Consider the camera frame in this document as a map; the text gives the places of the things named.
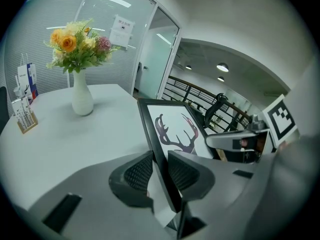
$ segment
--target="glass door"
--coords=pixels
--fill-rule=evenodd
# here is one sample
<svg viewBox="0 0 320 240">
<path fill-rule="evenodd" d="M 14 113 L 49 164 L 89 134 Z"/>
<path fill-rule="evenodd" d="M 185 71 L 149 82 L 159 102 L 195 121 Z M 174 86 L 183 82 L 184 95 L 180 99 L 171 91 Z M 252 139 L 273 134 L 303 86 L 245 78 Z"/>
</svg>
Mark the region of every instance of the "glass door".
<svg viewBox="0 0 320 240">
<path fill-rule="evenodd" d="M 146 34 L 135 88 L 140 98 L 156 99 L 179 28 L 159 8 Z"/>
</svg>

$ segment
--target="pink flower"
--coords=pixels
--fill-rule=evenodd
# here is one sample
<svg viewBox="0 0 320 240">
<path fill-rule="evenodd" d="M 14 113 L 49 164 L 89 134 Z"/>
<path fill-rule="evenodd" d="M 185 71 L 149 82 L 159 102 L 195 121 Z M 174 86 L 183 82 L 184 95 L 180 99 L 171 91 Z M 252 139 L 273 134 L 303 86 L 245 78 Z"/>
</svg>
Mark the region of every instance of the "pink flower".
<svg viewBox="0 0 320 240">
<path fill-rule="evenodd" d="M 97 49 L 98 51 L 108 51 L 111 48 L 111 42 L 105 36 L 101 36 L 97 40 Z"/>
</svg>

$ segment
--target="wooden stand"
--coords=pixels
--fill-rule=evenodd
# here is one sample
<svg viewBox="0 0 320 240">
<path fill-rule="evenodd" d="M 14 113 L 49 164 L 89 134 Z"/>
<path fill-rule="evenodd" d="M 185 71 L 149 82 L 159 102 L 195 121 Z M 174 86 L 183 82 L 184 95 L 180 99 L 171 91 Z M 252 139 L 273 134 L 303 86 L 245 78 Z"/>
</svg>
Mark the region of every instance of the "wooden stand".
<svg viewBox="0 0 320 240">
<path fill-rule="evenodd" d="M 38 119 L 36 118 L 36 115 L 34 112 L 31 112 L 31 118 L 34 121 L 34 124 L 29 126 L 27 129 L 24 129 L 23 126 L 21 125 L 21 123 L 17 122 L 17 124 L 23 134 L 25 134 L 27 131 L 29 131 L 30 129 L 32 129 L 33 127 L 35 127 L 38 124 Z"/>
</svg>

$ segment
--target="orange flower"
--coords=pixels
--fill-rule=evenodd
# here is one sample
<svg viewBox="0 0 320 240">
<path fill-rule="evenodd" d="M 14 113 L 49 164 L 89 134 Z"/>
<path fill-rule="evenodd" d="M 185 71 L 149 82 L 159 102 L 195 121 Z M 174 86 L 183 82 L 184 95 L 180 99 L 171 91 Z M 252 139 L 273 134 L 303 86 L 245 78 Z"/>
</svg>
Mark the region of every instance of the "orange flower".
<svg viewBox="0 0 320 240">
<path fill-rule="evenodd" d="M 70 53 L 76 49 L 77 39 L 73 35 L 66 35 L 62 38 L 60 46 L 63 50 Z"/>
<path fill-rule="evenodd" d="M 52 45 L 59 44 L 62 37 L 62 30 L 60 28 L 55 29 L 50 38 L 50 42 Z"/>
</svg>

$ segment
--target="ceiling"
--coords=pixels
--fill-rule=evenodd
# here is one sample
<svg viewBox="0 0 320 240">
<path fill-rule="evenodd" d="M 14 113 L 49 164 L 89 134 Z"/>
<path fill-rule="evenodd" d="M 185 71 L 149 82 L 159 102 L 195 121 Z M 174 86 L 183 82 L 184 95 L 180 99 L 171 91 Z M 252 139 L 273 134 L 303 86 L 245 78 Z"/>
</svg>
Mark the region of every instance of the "ceiling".
<svg viewBox="0 0 320 240">
<path fill-rule="evenodd" d="M 287 94 L 286 89 L 271 75 L 259 66 L 235 55 L 229 51 L 205 44 L 181 41 L 174 64 L 177 65 L 181 57 L 187 57 L 186 64 L 191 65 L 192 71 L 213 79 L 224 77 L 224 84 L 231 89 L 237 82 L 250 84 L 266 96 L 279 96 Z M 219 63 L 226 63 L 229 72 L 217 69 Z"/>
</svg>

